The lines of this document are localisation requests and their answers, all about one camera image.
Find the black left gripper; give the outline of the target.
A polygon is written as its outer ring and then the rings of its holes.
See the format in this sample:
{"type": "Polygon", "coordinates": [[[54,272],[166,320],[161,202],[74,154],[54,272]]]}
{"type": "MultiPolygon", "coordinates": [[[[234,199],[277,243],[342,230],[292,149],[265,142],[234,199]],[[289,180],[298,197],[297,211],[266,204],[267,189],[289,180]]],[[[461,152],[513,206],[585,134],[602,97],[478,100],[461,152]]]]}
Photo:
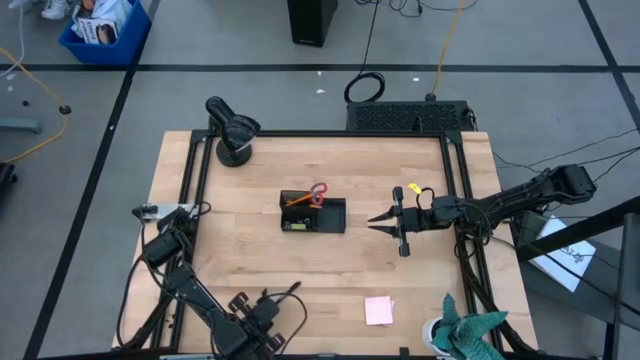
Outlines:
{"type": "Polygon", "coordinates": [[[243,334],[242,341],[237,342],[230,353],[230,360],[273,360],[275,352],[285,343],[280,333],[269,334],[273,325],[269,329],[263,329],[255,324],[251,319],[254,306],[249,305],[249,297],[245,292],[238,293],[229,302],[231,319],[243,334]]]}

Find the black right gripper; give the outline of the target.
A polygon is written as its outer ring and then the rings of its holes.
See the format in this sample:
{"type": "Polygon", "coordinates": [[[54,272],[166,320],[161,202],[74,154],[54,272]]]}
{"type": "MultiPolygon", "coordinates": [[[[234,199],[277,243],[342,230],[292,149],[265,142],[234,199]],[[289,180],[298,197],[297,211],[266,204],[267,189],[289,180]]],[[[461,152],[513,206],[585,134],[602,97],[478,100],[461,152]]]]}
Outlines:
{"type": "MultiPolygon", "coordinates": [[[[430,192],[432,196],[435,195],[432,188],[424,187],[421,189],[423,190],[422,193],[430,192]]],[[[426,211],[423,210],[420,205],[421,194],[416,194],[416,207],[405,208],[403,205],[403,189],[396,186],[393,188],[393,209],[368,219],[368,222],[380,222],[395,218],[395,226],[370,225],[369,229],[377,230],[390,235],[392,238],[396,238],[399,242],[398,251],[401,257],[408,257],[410,255],[410,247],[406,238],[406,233],[417,233],[427,229],[425,220],[426,211]]]]}

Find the black mesh desk organizer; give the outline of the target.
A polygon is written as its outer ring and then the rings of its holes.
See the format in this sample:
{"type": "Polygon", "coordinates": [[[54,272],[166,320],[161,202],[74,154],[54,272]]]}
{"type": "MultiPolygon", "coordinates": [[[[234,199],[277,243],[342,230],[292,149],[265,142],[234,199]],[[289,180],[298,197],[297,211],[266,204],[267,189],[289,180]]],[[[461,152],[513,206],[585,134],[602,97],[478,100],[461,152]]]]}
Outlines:
{"type": "Polygon", "coordinates": [[[346,199],[325,198],[320,209],[308,205],[286,206],[287,200],[295,200],[310,193],[309,191],[282,190],[279,206],[281,210],[280,227],[284,232],[344,233],[346,229],[346,199]],[[307,225],[306,231],[292,231],[292,223],[307,225]]]}

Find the black pen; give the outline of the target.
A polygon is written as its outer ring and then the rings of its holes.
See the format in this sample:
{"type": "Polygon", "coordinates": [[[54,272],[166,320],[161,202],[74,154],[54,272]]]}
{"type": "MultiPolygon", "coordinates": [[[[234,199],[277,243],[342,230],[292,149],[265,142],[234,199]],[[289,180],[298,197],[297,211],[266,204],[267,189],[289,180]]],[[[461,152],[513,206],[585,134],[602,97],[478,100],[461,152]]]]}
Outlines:
{"type": "Polygon", "coordinates": [[[280,291],[280,292],[272,292],[272,293],[269,293],[267,289],[264,289],[261,297],[264,299],[266,298],[272,299],[275,302],[281,302],[286,297],[292,296],[294,292],[300,287],[300,285],[301,285],[301,282],[297,281],[293,283],[287,290],[280,291]]]}

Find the pink sticky note pad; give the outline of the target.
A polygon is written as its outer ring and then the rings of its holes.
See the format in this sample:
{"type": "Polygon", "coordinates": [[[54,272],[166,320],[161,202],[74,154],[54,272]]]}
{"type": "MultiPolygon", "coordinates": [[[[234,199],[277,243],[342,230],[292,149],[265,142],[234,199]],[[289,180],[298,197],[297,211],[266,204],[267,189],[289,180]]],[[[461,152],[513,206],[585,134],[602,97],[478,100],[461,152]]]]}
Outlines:
{"type": "Polygon", "coordinates": [[[394,323],[394,301],[390,296],[368,297],[364,302],[365,323],[368,326],[388,326],[394,323]]]}

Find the black perforated box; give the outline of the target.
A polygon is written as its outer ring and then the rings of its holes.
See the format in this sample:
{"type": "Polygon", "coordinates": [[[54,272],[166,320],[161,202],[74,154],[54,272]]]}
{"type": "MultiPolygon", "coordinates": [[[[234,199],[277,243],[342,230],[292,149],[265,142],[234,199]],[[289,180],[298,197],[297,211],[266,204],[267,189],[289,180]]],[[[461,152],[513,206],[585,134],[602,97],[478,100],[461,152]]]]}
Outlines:
{"type": "Polygon", "coordinates": [[[474,131],[476,120],[466,101],[384,101],[347,105],[351,131],[474,131]]]}

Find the teal artificial plant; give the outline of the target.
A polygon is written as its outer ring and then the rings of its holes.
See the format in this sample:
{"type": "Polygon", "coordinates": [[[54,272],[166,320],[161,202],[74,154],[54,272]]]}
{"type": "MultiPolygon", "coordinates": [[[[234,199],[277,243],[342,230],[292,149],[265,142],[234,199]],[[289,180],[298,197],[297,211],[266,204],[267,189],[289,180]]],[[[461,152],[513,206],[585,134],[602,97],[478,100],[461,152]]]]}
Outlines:
{"type": "Polygon", "coordinates": [[[461,316],[454,298],[447,293],[443,299],[443,315],[430,344],[456,360],[506,360],[484,335],[501,325],[508,313],[497,311],[461,316]]]}

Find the white printed paper sheet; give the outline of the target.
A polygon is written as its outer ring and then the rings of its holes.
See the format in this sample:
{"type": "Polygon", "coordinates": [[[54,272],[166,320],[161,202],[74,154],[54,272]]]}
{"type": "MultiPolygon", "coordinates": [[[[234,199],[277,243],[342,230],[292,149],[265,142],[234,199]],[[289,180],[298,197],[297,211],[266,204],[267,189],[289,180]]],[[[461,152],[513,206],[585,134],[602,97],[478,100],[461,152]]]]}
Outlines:
{"type": "Polygon", "coordinates": [[[530,263],[574,293],[595,254],[596,248],[593,245],[581,241],[538,256],[530,260],[530,263]]]}

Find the black desk lamp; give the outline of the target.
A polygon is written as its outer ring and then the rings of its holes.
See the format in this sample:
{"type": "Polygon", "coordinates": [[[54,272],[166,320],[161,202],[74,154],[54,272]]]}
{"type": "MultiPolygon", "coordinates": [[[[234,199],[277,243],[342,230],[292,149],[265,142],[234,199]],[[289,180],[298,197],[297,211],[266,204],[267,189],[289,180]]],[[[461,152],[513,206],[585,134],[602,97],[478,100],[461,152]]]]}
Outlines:
{"type": "Polygon", "coordinates": [[[253,118],[237,114],[218,96],[205,102],[209,114],[209,124],[220,135],[216,145],[216,156],[226,167],[244,165],[252,156],[251,142],[261,130],[261,125],[253,118]]]}

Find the black metal stand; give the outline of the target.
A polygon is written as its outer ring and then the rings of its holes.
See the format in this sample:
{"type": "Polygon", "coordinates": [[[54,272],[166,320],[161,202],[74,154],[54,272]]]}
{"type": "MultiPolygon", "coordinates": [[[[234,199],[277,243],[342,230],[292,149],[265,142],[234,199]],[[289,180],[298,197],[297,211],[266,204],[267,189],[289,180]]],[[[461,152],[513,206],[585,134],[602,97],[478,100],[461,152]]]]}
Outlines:
{"type": "Polygon", "coordinates": [[[618,360],[621,327],[640,332],[640,196],[531,244],[522,241],[517,256],[530,289],[606,323],[602,358],[618,360]],[[602,253],[589,263],[575,291],[564,288],[531,263],[536,255],[547,256],[615,228],[622,229],[621,248],[597,244],[595,248],[602,253]]]}

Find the black computer tower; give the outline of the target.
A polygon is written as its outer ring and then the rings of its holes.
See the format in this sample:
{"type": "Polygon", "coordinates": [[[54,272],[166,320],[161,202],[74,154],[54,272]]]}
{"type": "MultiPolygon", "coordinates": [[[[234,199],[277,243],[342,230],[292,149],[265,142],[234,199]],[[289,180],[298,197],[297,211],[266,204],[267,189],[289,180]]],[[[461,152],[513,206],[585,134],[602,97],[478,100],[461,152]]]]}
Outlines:
{"type": "Polygon", "coordinates": [[[287,0],[292,41],[321,48],[338,0],[287,0]]]}

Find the grey floor bar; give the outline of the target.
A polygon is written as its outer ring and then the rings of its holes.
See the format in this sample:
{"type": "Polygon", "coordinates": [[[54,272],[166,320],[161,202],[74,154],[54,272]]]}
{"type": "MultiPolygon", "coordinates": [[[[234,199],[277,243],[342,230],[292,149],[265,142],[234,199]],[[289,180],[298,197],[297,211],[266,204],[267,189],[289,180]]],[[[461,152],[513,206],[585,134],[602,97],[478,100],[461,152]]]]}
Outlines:
{"type": "Polygon", "coordinates": [[[0,117],[0,131],[23,131],[39,134],[42,125],[35,119],[0,117]]]}

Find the magazines and papers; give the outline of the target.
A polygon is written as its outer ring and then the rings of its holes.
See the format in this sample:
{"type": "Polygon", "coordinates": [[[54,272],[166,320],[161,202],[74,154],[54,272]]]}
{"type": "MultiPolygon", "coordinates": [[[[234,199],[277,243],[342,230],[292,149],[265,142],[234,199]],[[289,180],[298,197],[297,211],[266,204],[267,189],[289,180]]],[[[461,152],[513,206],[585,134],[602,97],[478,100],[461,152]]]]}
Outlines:
{"type": "Polygon", "coordinates": [[[112,45],[132,8],[128,0],[79,0],[72,12],[71,31],[86,44],[112,45]]]}

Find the person's white shoe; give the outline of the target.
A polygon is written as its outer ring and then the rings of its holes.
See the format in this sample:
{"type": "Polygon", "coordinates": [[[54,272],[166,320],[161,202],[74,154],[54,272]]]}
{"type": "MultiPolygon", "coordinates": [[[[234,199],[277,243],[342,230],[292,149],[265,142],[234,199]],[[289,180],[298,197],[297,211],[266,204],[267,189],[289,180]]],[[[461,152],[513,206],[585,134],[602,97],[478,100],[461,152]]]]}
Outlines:
{"type": "Polygon", "coordinates": [[[41,17],[47,20],[61,20],[70,12],[68,0],[45,0],[41,17]]]}

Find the black table frame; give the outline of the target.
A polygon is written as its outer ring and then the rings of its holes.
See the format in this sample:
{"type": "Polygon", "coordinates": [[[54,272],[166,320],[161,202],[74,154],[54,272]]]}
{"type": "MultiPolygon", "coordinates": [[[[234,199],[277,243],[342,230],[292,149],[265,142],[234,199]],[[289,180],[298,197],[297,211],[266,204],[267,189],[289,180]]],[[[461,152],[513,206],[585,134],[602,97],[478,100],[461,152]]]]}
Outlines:
{"type": "Polygon", "coordinates": [[[427,355],[425,322],[441,314],[443,297],[466,308],[452,230],[409,236],[401,257],[388,235],[368,228],[385,211],[396,186],[410,183],[445,194],[461,184],[456,160],[444,162],[436,138],[343,131],[264,132],[251,159],[238,168],[212,160],[202,188],[210,211],[199,223],[193,267],[222,304],[245,292],[256,298],[300,281],[282,302],[274,328],[291,354],[391,355],[407,348],[427,355]],[[317,182],[346,199],[341,234],[292,233],[280,228],[282,190],[317,182]],[[390,296],[394,323],[368,326],[364,302],[390,296]]]}

